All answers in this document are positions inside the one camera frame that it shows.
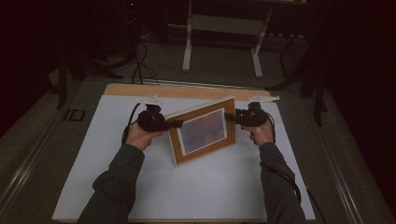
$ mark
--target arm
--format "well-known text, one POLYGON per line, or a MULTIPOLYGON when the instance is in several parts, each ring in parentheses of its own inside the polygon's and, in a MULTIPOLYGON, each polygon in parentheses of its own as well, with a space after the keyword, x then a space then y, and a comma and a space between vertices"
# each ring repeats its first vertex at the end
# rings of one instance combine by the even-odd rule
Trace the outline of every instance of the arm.
POLYGON ((108 170, 93 182, 92 195, 78 223, 128 223, 134 206, 136 180, 143 164, 143 150, 153 138, 164 132, 146 133, 137 123, 131 125, 128 136, 110 163, 108 170))
POLYGON ((269 166, 294 180, 293 171, 274 144, 272 124, 266 121, 260 127, 242 128, 250 131, 250 139, 259 146, 262 160, 262 189, 268 223, 305 223, 304 211, 294 193, 294 188, 287 180, 265 168, 269 166))

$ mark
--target dark green sleeve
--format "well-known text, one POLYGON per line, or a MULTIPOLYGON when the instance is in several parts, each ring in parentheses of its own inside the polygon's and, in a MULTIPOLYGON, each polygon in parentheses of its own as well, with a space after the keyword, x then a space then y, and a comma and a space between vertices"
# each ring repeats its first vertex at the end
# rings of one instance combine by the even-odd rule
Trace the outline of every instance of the dark green sleeve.
POLYGON ((107 171, 93 182, 92 195, 78 223, 128 223, 134 206, 136 179, 145 155, 137 147, 122 145, 107 171))
POLYGON ((260 147, 262 159, 262 189, 269 224, 305 223, 303 208, 300 206, 291 184, 282 177, 268 171, 270 166, 294 180, 294 172, 286 164, 274 143, 260 147))

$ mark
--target desk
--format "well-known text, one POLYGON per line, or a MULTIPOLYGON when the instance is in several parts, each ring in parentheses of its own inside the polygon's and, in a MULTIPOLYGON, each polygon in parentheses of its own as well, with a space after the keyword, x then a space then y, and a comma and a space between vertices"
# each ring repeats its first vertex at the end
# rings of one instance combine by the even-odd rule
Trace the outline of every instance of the desk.
POLYGON ((236 18, 225 18, 217 16, 206 16, 194 14, 192 11, 192 0, 189 1, 188 19, 187 19, 187 41, 186 48, 184 51, 184 59, 182 69, 185 72, 190 71, 191 63, 191 31, 196 30, 207 30, 243 35, 256 35, 258 37, 257 44, 251 49, 251 57, 253 61, 254 71, 256 77, 262 77, 262 66, 259 59, 259 51, 262 47, 262 41, 265 37, 268 24, 276 6, 285 4, 294 4, 305 6, 308 3, 305 0, 300 2, 293 0, 250 0, 246 3, 256 3, 267 6, 268 9, 265 12, 265 19, 263 21, 257 20, 246 20, 236 18))
MULTIPOLYGON (((236 107, 247 108, 247 100, 254 94, 269 95, 267 91, 110 84, 93 116, 53 219, 76 221, 93 194, 93 180, 107 169, 120 147, 120 136, 132 108, 142 96, 153 94, 163 100, 165 115, 230 94, 235 96, 236 107)), ((314 219, 277 106, 275 103, 262 106, 276 122, 276 144, 296 174, 305 216, 314 219)), ((145 150, 145 163, 129 219, 134 222, 265 221, 259 151, 248 139, 248 132, 237 130, 237 144, 177 168, 168 137, 156 138, 145 150)))

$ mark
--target wooden picture frame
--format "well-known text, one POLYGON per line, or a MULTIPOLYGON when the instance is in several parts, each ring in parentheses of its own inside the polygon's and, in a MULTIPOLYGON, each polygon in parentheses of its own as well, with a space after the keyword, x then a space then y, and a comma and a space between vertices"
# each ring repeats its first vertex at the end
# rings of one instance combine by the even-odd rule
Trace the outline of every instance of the wooden picture frame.
POLYGON ((234 96, 165 116, 167 120, 184 121, 181 128, 171 128, 168 132, 175 166, 235 144, 235 123, 225 119, 224 113, 235 113, 234 96))

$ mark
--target forearm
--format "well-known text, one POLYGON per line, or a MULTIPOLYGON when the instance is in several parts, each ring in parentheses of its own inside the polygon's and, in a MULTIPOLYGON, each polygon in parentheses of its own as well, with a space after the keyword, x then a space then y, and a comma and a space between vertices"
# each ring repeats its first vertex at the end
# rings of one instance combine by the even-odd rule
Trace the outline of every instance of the forearm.
POLYGON ((137 147, 122 145, 108 170, 93 182, 95 193, 78 223, 127 223, 144 157, 137 147))
POLYGON ((265 166, 272 167, 294 180, 294 173, 286 164, 279 149, 274 143, 265 143, 260 147, 260 157, 262 159, 262 189, 268 223, 305 223, 304 211, 292 185, 265 168, 265 166))

